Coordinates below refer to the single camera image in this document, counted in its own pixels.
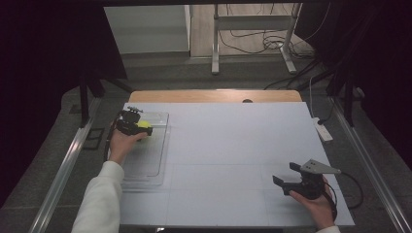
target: white table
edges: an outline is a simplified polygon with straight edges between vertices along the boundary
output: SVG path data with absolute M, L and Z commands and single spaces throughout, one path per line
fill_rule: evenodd
M 289 163 L 329 164 L 305 103 L 128 103 L 166 112 L 171 126 L 163 184 L 124 192 L 121 224 L 277 228 L 313 225 L 281 187 L 300 182 Z M 339 185 L 337 225 L 354 225 Z

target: white power strip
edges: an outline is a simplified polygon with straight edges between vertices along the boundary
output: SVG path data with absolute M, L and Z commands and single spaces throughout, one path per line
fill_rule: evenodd
M 318 124 L 319 118 L 314 117 L 313 124 L 315 125 L 316 130 L 318 131 L 319 137 L 321 138 L 322 142 L 328 143 L 333 140 L 332 136 L 327 131 L 326 127 L 323 124 Z

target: wooden floor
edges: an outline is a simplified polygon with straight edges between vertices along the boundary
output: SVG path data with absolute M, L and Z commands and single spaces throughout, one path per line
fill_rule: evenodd
M 275 16 L 290 16 L 292 13 L 293 4 L 220 4 L 218 12 L 220 16 L 229 15 L 275 15 Z M 212 55 L 213 45 L 213 16 L 214 5 L 193 5 L 191 19 L 191 35 L 190 35 L 190 55 L 192 57 L 202 57 Z M 285 37 L 286 31 L 266 32 L 263 31 L 221 31 L 223 41 L 232 47 L 240 50 L 235 50 L 223 44 L 219 37 L 220 55 L 244 55 L 249 54 L 241 50 L 249 51 L 256 54 L 258 51 L 262 54 L 279 53 L 279 50 L 264 50 L 263 35 Z M 246 37 L 234 37 L 233 35 L 245 35 L 250 33 L 259 33 L 257 35 Z M 295 44 L 295 49 L 298 52 L 311 51 L 312 48 L 300 38 L 293 35 L 292 42 Z

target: yellow object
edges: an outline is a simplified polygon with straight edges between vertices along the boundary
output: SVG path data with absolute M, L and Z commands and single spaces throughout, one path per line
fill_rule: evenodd
M 136 124 L 138 127 L 141 127 L 141 128 L 149 128 L 149 127 L 151 127 L 151 124 L 148 122 L 148 121 L 145 121 L 145 120 L 139 120 L 139 122 L 137 122 L 137 124 Z

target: white sweater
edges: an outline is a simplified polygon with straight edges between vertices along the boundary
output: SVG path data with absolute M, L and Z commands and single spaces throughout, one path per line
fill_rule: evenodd
M 79 209 L 73 233 L 115 233 L 119 232 L 120 199 L 124 171 L 118 163 L 107 161 L 99 176 L 93 178 L 87 186 L 82 206 Z M 337 226 L 332 226 L 317 233 L 339 233 Z

